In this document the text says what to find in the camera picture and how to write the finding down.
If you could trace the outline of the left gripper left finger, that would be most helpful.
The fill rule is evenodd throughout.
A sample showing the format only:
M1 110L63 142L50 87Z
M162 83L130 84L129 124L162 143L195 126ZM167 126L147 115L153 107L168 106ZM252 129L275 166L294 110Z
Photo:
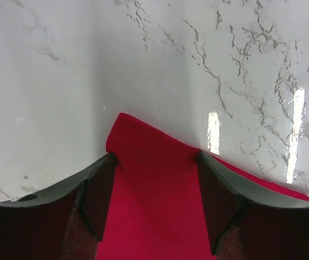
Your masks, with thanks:
M109 153L48 188L0 202L0 259L95 259L116 164Z

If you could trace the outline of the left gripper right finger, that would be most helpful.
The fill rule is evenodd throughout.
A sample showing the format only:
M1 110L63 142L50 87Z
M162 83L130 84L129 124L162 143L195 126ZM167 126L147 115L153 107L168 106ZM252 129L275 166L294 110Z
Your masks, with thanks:
M309 197L254 179L207 152L196 162L213 256L309 259Z

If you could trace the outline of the crimson red t shirt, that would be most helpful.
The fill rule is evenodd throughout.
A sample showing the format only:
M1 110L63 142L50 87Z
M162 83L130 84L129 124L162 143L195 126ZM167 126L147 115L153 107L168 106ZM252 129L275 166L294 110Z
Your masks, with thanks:
M117 167L97 259L217 259L199 187L200 149L125 113L106 149Z

